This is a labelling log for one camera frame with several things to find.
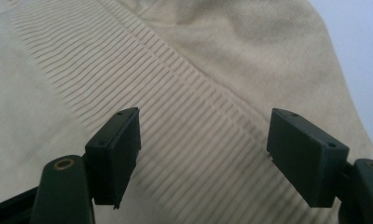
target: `ribbed fabric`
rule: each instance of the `ribbed fabric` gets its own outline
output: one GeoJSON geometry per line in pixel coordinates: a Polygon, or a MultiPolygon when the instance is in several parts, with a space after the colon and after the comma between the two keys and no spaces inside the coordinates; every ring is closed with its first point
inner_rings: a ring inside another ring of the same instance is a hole
{"type": "Polygon", "coordinates": [[[116,111],[141,109],[132,178],[174,222],[335,222],[336,208],[308,208],[272,164],[263,117],[118,2],[41,0],[13,23],[90,136],[116,111]]]}

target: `striped fabric panel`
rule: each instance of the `striped fabric panel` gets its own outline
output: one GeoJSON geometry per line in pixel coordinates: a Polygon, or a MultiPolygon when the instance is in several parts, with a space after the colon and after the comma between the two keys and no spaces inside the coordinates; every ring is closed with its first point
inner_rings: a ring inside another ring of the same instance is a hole
{"type": "Polygon", "coordinates": [[[141,109],[135,181],[181,223],[334,222],[267,157],[264,119],[113,0],[31,2],[13,23],[85,131],[141,109]]]}

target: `white background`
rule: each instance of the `white background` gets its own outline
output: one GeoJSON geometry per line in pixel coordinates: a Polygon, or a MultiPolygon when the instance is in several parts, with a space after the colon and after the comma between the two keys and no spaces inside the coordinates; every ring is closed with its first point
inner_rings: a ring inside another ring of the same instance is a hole
{"type": "Polygon", "coordinates": [[[310,1],[325,21],[352,100],[373,142],[373,0],[310,1]]]}

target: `beige fabric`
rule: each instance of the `beige fabric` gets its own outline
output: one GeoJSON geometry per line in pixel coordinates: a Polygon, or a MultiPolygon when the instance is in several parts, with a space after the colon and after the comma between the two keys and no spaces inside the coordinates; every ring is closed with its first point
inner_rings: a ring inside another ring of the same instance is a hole
{"type": "Polygon", "coordinates": [[[273,107],[373,159],[321,19],[305,1],[0,2],[0,202],[141,109],[119,211],[97,223],[336,223],[266,152],[273,107]]]}

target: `cream cloth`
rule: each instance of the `cream cloth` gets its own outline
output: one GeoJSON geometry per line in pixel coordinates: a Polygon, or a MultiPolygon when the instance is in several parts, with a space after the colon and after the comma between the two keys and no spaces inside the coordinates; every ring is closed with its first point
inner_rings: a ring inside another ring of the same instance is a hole
{"type": "Polygon", "coordinates": [[[306,1],[0,1],[0,202],[132,106],[142,151],[97,223],[336,223],[268,158],[273,107],[373,159],[306,1]]]}

